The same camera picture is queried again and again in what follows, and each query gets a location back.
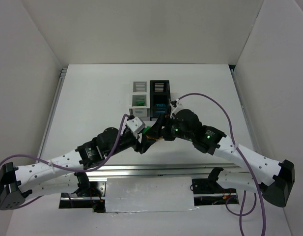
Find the teal rounded lego brick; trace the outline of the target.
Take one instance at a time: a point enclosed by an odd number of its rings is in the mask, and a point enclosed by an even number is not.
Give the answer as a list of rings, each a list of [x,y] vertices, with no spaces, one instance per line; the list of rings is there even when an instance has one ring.
[[[159,104],[156,104],[155,107],[157,109],[164,109],[166,107],[166,104],[163,104],[163,103],[159,103]]]

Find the green lego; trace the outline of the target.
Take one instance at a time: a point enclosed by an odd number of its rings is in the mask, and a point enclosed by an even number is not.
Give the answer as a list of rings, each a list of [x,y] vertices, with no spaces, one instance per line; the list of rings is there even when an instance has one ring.
[[[137,100],[136,101],[136,106],[146,106],[145,105],[145,100]]]
[[[151,128],[151,126],[145,127],[144,130],[143,130],[143,133],[146,133],[150,128]]]

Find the yellow rounded lego brick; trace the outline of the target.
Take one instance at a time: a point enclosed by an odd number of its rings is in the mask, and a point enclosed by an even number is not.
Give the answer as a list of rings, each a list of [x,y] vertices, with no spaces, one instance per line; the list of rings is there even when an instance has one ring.
[[[158,137],[158,136],[154,137],[154,136],[146,135],[146,137],[147,137],[148,139],[150,139],[150,140],[155,140],[155,141],[158,141],[158,140],[161,140],[161,139],[162,139],[162,137]]]

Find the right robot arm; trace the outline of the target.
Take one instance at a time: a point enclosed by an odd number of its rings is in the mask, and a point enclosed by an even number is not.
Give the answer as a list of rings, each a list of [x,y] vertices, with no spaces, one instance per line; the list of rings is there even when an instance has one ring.
[[[232,174],[216,169],[210,176],[224,189],[235,188],[257,193],[270,204],[286,207],[295,183],[295,167],[289,160],[281,162],[267,158],[243,145],[235,144],[224,132],[203,125],[189,109],[161,116],[146,131],[153,139],[173,141],[176,138],[192,142],[202,153],[223,158],[246,170],[245,174]]]

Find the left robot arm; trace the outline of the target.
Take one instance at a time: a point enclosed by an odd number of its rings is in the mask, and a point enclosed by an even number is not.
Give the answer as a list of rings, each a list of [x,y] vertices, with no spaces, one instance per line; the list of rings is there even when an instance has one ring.
[[[90,188],[88,172],[98,170],[110,157],[129,148],[143,154],[159,138],[149,128],[135,133],[129,127],[124,131],[110,127],[91,141],[51,160],[15,166],[8,157],[0,166],[0,210],[18,209],[31,198],[57,192],[83,195]]]

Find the black slotted container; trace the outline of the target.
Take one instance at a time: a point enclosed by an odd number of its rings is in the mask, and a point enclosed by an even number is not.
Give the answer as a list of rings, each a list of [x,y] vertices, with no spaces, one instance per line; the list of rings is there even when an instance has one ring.
[[[158,118],[153,116],[153,113],[155,111],[166,111],[166,107],[164,109],[157,109],[155,105],[159,103],[163,103],[166,104],[166,106],[168,106],[171,101],[169,80],[151,80],[149,97],[150,97],[150,120],[153,121]]]

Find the white slotted container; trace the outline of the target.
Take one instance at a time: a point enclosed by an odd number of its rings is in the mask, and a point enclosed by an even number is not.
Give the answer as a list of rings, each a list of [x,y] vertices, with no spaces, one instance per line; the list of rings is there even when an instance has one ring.
[[[150,82],[133,81],[130,84],[129,114],[143,120],[150,118]],[[136,106],[137,100],[145,100],[146,106]]]

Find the white taped panel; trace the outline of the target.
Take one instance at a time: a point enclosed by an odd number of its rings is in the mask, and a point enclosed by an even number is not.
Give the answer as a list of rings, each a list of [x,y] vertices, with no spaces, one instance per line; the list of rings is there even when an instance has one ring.
[[[194,210],[190,177],[109,178],[107,213],[175,212]]]

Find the aluminium front rail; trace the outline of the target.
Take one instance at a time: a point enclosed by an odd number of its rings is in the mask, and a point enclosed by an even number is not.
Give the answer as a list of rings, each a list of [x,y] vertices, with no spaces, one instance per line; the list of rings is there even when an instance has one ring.
[[[206,178],[214,168],[230,172],[242,169],[234,164],[159,164],[159,165],[106,165],[94,172],[88,172],[90,180],[131,177],[192,177]]]

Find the right aluminium side rail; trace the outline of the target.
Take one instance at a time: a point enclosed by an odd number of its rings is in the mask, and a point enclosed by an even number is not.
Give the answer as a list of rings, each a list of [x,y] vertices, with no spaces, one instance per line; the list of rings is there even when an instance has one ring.
[[[245,105],[245,102],[243,100],[243,94],[240,90],[239,83],[238,83],[238,80],[237,80],[236,75],[235,75],[235,71],[232,67],[230,68],[230,72],[231,72],[232,79],[233,79],[233,82],[234,82],[234,85],[235,85],[235,88],[236,88],[236,92],[237,92],[237,95],[238,95],[238,98],[239,98],[239,101],[240,101],[240,104],[241,104],[241,109],[243,111],[243,115],[244,115],[244,118],[245,118],[245,121],[246,121],[246,124],[247,124],[248,133],[249,133],[249,136],[250,136],[250,139],[251,139],[253,149],[256,152],[259,152],[260,151],[259,145],[258,145],[258,142],[256,140],[255,133],[254,133],[254,130],[252,128],[252,125],[250,123],[250,119],[248,117],[246,105]]]

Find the aluminium side rail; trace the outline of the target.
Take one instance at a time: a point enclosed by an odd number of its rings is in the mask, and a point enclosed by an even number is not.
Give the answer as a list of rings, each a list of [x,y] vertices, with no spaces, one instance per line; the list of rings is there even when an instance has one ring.
[[[62,70],[60,72],[60,75],[59,75],[57,87],[56,87],[56,90],[55,90],[55,95],[54,95],[53,102],[52,102],[52,105],[51,105],[51,110],[50,110],[50,113],[49,113],[49,116],[48,116],[47,124],[46,124],[46,127],[45,127],[45,131],[44,131],[44,134],[43,134],[43,138],[42,138],[41,145],[40,145],[39,152],[38,152],[38,156],[37,156],[39,159],[41,159],[42,156],[43,156],[43,152],[44,152],[47,140],[48,140],[48,135],[49,135],[49,132],[50,132],[50,129],[51,129],[51,126],[52,126],[53,118],[54,118],[54,115],[55,115],[55,112],[56,112],[56,107],[57,107],[57,104],[58,104],[58,100],[59,100],[59,97],[60,97],[62,86],[64,84],[64,80],[65,80],[65,77],[66,77],[67,69],[68,68],[62,68]]]
[[[234,85],[235,85],[235,88],[236,88],[236,92],[237,92],[237,95],[238,95],[238,98],[239,98],[239,101],[240,101],[240,104],[241,104],[241,109],[243,111],[243,115],[244,115],[244,118],[245,118],[245,121],[246,121],[246,124],[247,124],[248,133],[249,133],[249,136],[250,136],[250,139],[251,139],[253,149],[256,152],[259,152],[260,151],[259,145],[258,145],[258,142],[256,140],[255,133],[254,133],[254,130],[252,128],[252,125],[250,123],[250,119],[248,117],[246,105],[245,105],[245,102],[243,100],[243,94],[240,90],[239,83],[238,83],[238,80],[237,80],[236,75],[235,75],[235,71],[232,67],[230,68],[230,72],[231,72],[232,79],[233,79],[233,82],[234,82]]]

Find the left aluminium side rail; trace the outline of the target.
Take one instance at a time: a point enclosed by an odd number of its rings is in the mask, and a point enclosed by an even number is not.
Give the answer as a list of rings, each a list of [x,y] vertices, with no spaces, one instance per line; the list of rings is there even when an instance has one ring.
[[[48,135],[49,135],[49,132],[50,132],[50,129],[51,129],[51,126],[52,126],[53,118],[54,118],[54,115],[55,115],[55,112],[56,112],[56,107],[57,107],[57,104],[58,104],[58,100],[59,100],[59,97],[60,97],[62,86],[64,84],[64,80],[65,80],[65,77],[66,77],[67,69],[68,68],[62,68],[62,70],[60,72],[60,75],[59,75],[57,87],[56,87],[56,90],[55,90],[55,95],[54,95],[53,102],[52,102],[52,105],[51,105],[51,110],[50,110],[50,113],[49,113],[49,116],[48,116],[47,124],[46,124],[46,127],[45,127],[45,131],[44,131],[44,134],[43,134],[43,138],[42,138],[41,145],[40,145],[39,152],[38,152],[38,156],[37,156],[39,159],[41,159],[42,156],[43,156],[43,152],[44,152],[47,140],[48,140]]]

